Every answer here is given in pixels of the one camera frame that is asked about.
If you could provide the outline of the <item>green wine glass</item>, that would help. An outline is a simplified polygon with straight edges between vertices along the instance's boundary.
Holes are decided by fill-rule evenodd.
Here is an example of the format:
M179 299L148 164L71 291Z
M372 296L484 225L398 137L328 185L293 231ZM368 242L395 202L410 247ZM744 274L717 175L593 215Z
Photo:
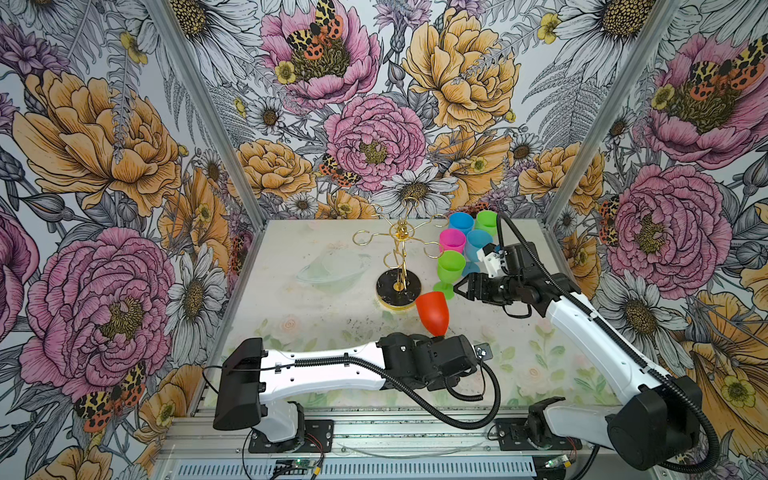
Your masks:
M492 238L498 237L497 227L498 215L492 210L482 210L476 214L475 229L482 230Z
M454 250L445 250L437 259L437 275L439 281L434 290L441 292L446 300L454 298L453 286L460 280L466 266L463 254Z

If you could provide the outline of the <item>blue wine glass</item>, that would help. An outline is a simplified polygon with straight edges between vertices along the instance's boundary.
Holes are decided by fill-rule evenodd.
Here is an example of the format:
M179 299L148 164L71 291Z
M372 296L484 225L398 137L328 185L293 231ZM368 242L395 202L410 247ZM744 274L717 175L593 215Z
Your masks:
M484 230L472 230L466 235L464 275L481 273L483 271L483 262L480 259L480 255L484 254L483 248L492 242L492 236Z
M475 218L465 212L453 212L449 216L449 226L467 235L474 229Z

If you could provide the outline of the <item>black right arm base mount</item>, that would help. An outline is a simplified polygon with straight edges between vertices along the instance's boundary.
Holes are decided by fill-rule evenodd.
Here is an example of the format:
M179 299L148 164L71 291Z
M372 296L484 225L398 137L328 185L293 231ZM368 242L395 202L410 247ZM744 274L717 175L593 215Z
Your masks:
M541 440L534 440L533 433L520 417L497 418L489 433L501 451L569 451L580 452L583 444L578 439L545 435Z

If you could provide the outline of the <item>pink wine glass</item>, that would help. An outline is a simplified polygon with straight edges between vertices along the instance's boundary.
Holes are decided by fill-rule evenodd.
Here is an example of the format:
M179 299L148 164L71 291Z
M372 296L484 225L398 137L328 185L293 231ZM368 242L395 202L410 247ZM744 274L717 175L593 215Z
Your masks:
M459 254L464 252L466 235L458 229L447 228L440 232L438 244L441 252L454 251Z

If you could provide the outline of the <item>red wine glass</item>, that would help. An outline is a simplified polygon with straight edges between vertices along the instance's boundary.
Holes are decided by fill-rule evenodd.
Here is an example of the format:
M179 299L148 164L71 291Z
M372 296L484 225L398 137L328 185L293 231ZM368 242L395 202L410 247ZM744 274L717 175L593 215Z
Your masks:
M445 336L450 324L445 295L440 291L422 294L416 299L415 305L423 327L433 337Z

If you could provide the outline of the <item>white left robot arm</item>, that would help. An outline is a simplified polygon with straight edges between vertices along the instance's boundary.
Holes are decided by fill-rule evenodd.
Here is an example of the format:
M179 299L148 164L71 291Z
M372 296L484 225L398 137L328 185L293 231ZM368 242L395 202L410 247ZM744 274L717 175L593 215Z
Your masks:
M377 341L347 349L316 352L268 350L258 337L243 342L223 362L213 428L235 431L257 427L271 418L288 431L278 442L296 435L290 424L299 408L278 418L278 404L297 395L335 390L416 391L454 388L475 373L481 360L463 336L434 337L391 333Z

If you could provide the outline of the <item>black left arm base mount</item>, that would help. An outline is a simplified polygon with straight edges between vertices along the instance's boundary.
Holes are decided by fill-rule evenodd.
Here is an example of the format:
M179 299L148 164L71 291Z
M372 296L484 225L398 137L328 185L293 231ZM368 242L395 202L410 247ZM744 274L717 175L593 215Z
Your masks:
M269 441L258 431L249 440L247 450L251 454L330 453L334 440L335 422L330 419L305 420L297 436L281 442Z

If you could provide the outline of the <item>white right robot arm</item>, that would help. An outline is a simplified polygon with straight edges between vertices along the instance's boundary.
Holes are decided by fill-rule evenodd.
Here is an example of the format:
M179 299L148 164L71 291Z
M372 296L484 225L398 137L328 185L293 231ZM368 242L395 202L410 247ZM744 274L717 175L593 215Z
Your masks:
M625 340L568 275L545 268L532 243L490 243L469 259L482 269L456 283L456 294L499 307L523 303L548 319L576 344L620 403L606 407L570 405L560 397L541 400L529 408L531 441L572 437L613 450L637 470L693 471L672 460L712 430L694 381L672 377Z

